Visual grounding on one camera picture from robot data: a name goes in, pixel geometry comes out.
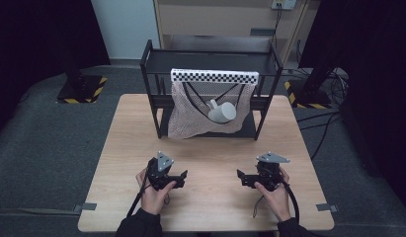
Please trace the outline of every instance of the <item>checkered strip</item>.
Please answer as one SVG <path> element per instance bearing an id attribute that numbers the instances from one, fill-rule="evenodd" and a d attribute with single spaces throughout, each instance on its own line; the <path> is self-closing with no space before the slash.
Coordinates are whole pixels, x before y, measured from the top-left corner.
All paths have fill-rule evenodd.
<path id="1" fill-rule="evenodd" d="M 258 84 L 258 72 L 172 69 L 172 82 Z"/>

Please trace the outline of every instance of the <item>black sleeve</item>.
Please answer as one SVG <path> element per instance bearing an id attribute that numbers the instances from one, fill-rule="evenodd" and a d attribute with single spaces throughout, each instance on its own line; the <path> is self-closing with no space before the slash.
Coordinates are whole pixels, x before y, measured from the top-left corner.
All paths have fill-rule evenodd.
<path id="1" fill-rule="evenodd" d="M 160 215 L 150 214 L 140 208 L 135 215 L 125 218 L 120 224 L 116 237 L 123 236 L 162 237 Z"/>
<path id="2" fill-rule="evenodd" d="M 295 218 L 279 222 L 280 237 L 311 237 L 312 235 L 302 226 L 297 224 Z"/>

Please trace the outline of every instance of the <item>power outlet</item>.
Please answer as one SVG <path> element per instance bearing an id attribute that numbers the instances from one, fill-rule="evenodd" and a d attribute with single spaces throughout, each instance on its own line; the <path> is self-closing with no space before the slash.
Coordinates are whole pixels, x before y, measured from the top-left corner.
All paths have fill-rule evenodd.
<path id="1" fill-rule="evenodd" d="M 283 10 L 293 10 L 296 2 L 297 0 L 274 0 L 273 4 L 271 4 L 271 8 L 278 10 L 281 5 L 281 9 Z"/>

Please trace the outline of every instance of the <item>yellow and black hazard tape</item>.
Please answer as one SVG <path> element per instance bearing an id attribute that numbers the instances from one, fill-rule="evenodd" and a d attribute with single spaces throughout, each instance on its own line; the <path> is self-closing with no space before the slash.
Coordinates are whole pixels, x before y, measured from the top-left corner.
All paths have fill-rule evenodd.
<path id="1" fill-rule="evenodd" d="M 302 108 L 302 109 L 332 109 L 330 104 L 300 104 L 296 101 L 294 92 L 291 88 L 289 82 L 284 83 L 286 92 L 288 93 L 288 99 L 291 103 L 291 106 L 294 108 Z"/>
<path id="2" fill-rule="evenodd" d="M 104 85 L 106 82 L 107 78 L 103 77 L 99 83 L 97 90 L 94 93 L 93 98 L 86 99 L 64 98 L 58 100 L 58 103 L 66 103 L 66 104 L 95 103 L 98 100 L 98 97 L 101 95 L 101 92 L 104 89 Z"/>

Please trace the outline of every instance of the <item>white wall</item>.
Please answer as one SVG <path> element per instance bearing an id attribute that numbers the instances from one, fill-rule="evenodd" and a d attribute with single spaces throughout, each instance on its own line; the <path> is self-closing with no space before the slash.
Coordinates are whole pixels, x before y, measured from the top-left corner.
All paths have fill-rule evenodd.
<path id="1" fill-rule="evenodd" d="M 110 59 L 139 59 L 147 40 L 159 46 L 152 0 L 92 0 Z"/>

